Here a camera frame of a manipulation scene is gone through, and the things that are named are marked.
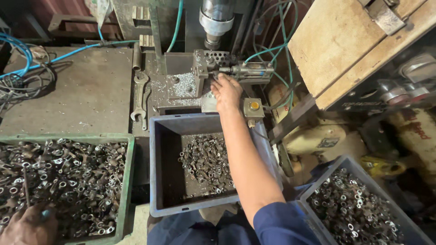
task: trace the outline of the green plastic crate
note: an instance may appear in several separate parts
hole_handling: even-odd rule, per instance
[[[81,237],[71,240],[57,241],[57,244],[66,245],[114,245],[120,242],[127,235],[127,215],[129,213],[130,195],[132,193],[133,181],[133,156],[135,151],[135,137],[128,133],[107,133],[107,134],[89,134],[89,133],[48,133],[48,134],[20,134],[14,136],[0,135],[0,142],[16,145],[20,141],[27,141],[38,144],[45,144],[47,139],[57,140],[60,138],[88,143],[93,145],[104,143],[127,142],[126,162],[124,165],[123,188],[121,190],[121,199],[118,209],[117,223],[115,232],[107,235],[96,235]]]

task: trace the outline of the person's arm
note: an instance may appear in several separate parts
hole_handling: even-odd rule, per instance
[[[251,226],[256,212],[285,198],[261,159],[239,110],[242,88],[235,79],[220,73],[211,85],[227,146],[228,162],[239,199]]]
[[[41,220],[41,212],[46,207],[37,204],[28,209],[21,209],[15,213],[8,226],[0,234],[2,245],[52,245],[58,230],[58,221],[55,210],[51,212],[47,220]]]

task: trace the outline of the yellow button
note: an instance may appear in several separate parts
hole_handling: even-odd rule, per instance
[[[251,102],[251,108],[253,108],[254,110],[259,109],[259,103],[257,103],[257,102]]]

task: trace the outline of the blue work uniform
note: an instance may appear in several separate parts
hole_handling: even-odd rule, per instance
[[[271,203],[254,216],[254,230],[243,212],[226,211],[216,226],[198,211],[175,214],[148,234],[149,245],[317,245],[293,203]]]

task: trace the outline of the metal workbench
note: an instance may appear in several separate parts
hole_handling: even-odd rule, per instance
[[[54,58],[76,49],[47,51]],[[132,49],[90,48],[55,63],[55,86],[37,99],[9,105],[0,134],[128,133],[131,60]],[[5,72],[24,66],[25,59],[14,52]]]

